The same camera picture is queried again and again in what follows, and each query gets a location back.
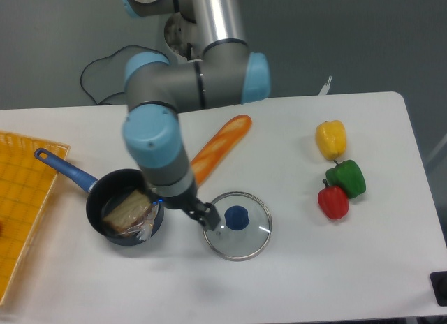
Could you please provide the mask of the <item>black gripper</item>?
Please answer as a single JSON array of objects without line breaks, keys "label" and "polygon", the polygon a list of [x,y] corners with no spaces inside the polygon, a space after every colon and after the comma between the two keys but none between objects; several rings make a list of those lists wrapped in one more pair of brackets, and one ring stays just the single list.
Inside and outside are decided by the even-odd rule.
[{"label": "black gripper", "polygon": [[158,205],[162,202],[168,209],[180,209],[188,214],[191,219],[201,223],[203,230],[214,231],[221,223],[221,217],[213,204],[203,203],[199,200],[197,192],[196,184],[191,184],[186,191],[173,197],[160,196],[156,187],[146,190],[151,204]]}]

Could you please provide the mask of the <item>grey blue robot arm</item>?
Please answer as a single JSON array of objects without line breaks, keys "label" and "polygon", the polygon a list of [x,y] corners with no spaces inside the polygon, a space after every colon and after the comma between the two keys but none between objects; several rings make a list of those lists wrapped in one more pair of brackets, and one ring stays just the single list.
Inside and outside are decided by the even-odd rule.
[{"label": "grey blue robot arm", "polygon": [[128,116],[123,137],[152,200],[180,209],[205,230],[220,223],[215,207],[197,196],[184,149],[179,114],[260,101],[270,95],[264,54],[247,45],[238,0],[122,0],[129,15],[177,13],[191,24],[194,58],[173,66],[154,50],[136,54],[124,71]]}]

